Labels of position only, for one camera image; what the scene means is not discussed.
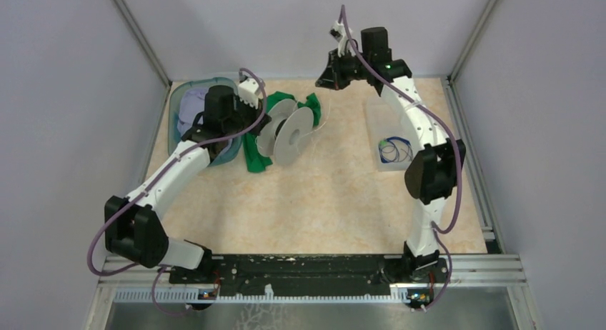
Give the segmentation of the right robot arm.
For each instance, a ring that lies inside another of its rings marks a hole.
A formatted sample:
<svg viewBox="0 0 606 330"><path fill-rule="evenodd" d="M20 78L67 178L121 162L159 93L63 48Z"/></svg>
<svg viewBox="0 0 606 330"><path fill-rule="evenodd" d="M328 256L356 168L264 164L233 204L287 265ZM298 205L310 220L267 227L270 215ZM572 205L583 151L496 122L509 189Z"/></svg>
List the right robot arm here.
<svg viewBox="0 0 606 330"><path fill-rule="evenodd" d="M424 105L407 63L393 59L384 27L364 29L361 40L355 41L349 27L336 21L330 34L338 45L328 53L316 85L339 91L352 81L365 80L392 108L410 143L413 158L404 182L416 201L412 230L399 267L382 273L388 281L400 276L421 281L441 272L439 235L451 232L460 215L465 143Z"/></svg>

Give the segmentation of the white filament spool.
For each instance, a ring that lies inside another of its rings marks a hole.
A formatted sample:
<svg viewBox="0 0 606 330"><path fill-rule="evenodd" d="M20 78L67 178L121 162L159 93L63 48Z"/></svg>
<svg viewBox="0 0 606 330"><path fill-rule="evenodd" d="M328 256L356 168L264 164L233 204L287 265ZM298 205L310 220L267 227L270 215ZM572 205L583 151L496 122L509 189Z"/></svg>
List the white filament spool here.
<svg viewBox="0 0 606 330"><path fill-rule="evenodd" d="M271 120L257 137L257 150L274 164L289 166L301 156L310 141L314 114L309 107L298 107L294 99L284 99L267 115Z"/></svg>

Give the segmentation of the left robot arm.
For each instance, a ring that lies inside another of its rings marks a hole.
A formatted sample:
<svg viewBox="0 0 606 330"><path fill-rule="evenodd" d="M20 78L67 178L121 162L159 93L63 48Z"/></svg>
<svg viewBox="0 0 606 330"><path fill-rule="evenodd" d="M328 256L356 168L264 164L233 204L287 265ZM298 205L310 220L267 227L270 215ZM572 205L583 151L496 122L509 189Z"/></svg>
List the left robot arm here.
<svg viewBox="0 0 606 330"><path fill-rule="evenodd" d="M125 197L112 196L104 206L100 239L107 251L132 265L176 266L198 283L214 273L212 252L201 244L167 235L161 217L199 172L216 161L231 140L259 132L266 119L264 87L246 80L236 88L207 89L204 105L169 158L143 184Z"/></svg>

